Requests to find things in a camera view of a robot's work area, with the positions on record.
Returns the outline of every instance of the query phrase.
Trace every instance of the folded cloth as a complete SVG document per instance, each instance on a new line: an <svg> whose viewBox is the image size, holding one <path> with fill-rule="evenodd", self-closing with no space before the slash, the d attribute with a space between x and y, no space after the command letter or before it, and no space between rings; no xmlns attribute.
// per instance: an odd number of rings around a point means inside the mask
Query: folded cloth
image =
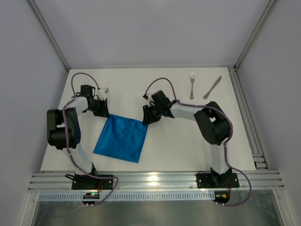
<svg viewBox="0 0 301 226"><path fill-rule="evenodd" d="M111 114L93 153L138 163L147 127L141 121Z"/></svg>

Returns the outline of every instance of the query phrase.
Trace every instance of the gray wall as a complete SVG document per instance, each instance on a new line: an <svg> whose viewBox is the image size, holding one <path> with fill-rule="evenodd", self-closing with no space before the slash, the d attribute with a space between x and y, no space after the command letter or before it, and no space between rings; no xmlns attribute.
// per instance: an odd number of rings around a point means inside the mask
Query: gray wall
<svg viewBox="0 0 301 226"><path fill-rule="evenodd" d="M234 65L268 0L36 0L71 68Z"/></svg>
<svg viewBox="0 0 301 226"><path fill-rule="evenodd" d="M301 1L279 1L239 75L268 160L301 215Z"/></svg>
<svg viewBox="0 0 301 226"><path fill-rule="evenodd" d="M0 1L0 224L20 221L67 72L25 0Z"/></svg>

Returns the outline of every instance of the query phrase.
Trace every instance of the silver fork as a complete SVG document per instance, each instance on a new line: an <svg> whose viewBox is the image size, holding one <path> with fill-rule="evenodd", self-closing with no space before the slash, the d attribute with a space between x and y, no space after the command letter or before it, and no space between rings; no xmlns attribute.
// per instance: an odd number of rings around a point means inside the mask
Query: silver fork
<svg viewBox="0 0 301 226"><path fill-rule="evenodd" d="M191 81L191 92L190 92L190 100L192 100L194 97L193 97L193 83L194 83L194 80L195 80L195 77L196 77L196 74L194 72L191 72L191 75L190 75L190 81Z"/></svg>

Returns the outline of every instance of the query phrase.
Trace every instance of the white table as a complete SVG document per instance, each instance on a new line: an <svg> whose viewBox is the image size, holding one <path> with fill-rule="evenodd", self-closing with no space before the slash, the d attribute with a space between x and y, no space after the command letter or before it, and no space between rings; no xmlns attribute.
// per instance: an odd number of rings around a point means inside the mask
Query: white table
<svg viewBox="0 0 301 226"><path fill-rule="evenodd" d="M92 75L100 87L108 87L108 108L111 114L143 120L142 106L147 101L142 98L148 85L159 77L167 77L174 85L177 98L191 104L207 104L215 101L231 119L234 135L229 142L229 161L233 167L241 170L255 170L252 153L235 98L227 68L141 68L141 69L80 69L70 70L59 108L72 96L71 77L75 73L85 72ZM194 99L190 100L190 74L196 73ZM207 100L203 95L211 88L215 80L222 80ZM85 75L74 79L76 91L80 86L94 82ZM167 81L156 82L150 93L162 90L173 100ZM209 170L211 153L209 144L203 139L195 121L162 117L159 122L149 125L139 163L132 163L93 154L106 118L95 117L92 112L79 116L81 144L88 158L98 171L198 171ZM55 147L48 145L41 167L44 171L73 170L67 157Z"/></svg>

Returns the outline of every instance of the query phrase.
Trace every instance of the purple cable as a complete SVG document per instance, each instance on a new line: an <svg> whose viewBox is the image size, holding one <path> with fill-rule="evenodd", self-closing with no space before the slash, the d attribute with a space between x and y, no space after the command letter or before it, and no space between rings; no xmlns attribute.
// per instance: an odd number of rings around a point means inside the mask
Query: purple cable
<svg viewBox="0 0 301 226"><path fill-rule="evenodd" d="M210 106L206 106L206 105L190 105L190 104L184 104L184 103L181 103L181 102L177 99L177 97L176 97L176 95L175 95L175 91L174 91L174 86L172 85L171 81L170 81L168 78L158 78L158 79L155 79L155 80L148 86L148 88L147 88L146 91L145 91L145 94L147 93L147 91L149 90L149 88L150 88L155 82L157 82L158 80L166 80L166 81L169 82L169 84L170 84L170 86L171 86L171 89L172 89L172 91L173 91L174 99L176 100L176 102L177 102L178 104L180 104L180 105L182 105L182 106L186 106L186 107L208 108L208 109L210 109L210 110L214 110L214 111L218 112L218 113L221 114L223 117L225 117L225 119L227 120L227 122L228 122L228 124L229 124L229 126L230 126L230 135L229 135L228 139L227 139L227 140L224 142L224 144L223 144L223 145L224 145L224 157L225 157L225 162L226 162L226 164L227 164L227 166L228 166L229 168L231 168L231 169L233 169L233 170L236 170L236 171L240 172L242 175L244 175L244 177L246 178L246 180L247 180L247 182L248 182L248 184L249 184L249 186L250 186L250 191L249 191L249 194L248 194L248 196L246 197L246 199L243 200L242 202L237 203L237 204L225 204L224 206L235 207L235 206L239 206L239 205L242 205L242 204L244 204L245 202L247 202L247 201L250 199L251 194L252 194L252 185L251 185L250 179L247 177L247 175L246 175L243 171L241 171L241 170L239 170L239 169L236 169L236 168L232 167L232 166L228 163L227 143L231 140L231 138L232 138L232 136L233 136L233 124L232 124L232 122L230 121L230 119L226 116L226 114L225 114L224 112L220 111L219 109L216 109L215 107L210 107Z"/></svg>
<svg viewBox="0 0 301 226"><path fill-rule="evenodd" d="M75 74L72 76L72 78L71 78L71 89L72 89L72 92L73 92L73 97L75 97L75 90L74 90L74 86L73 86L73 79L74 79L74 77L75 77L76 75L78 75L78 74L83 74L83 75L86 75L86 76L90 77L90 78L95 82L95 84L96 84L96 86L97 86L97 89L100 89L98 83L96 82L96 80L95 80L91 75L89 75L89 74L87 74L87 73L84 73L84 72L75 73Z"/></svg>

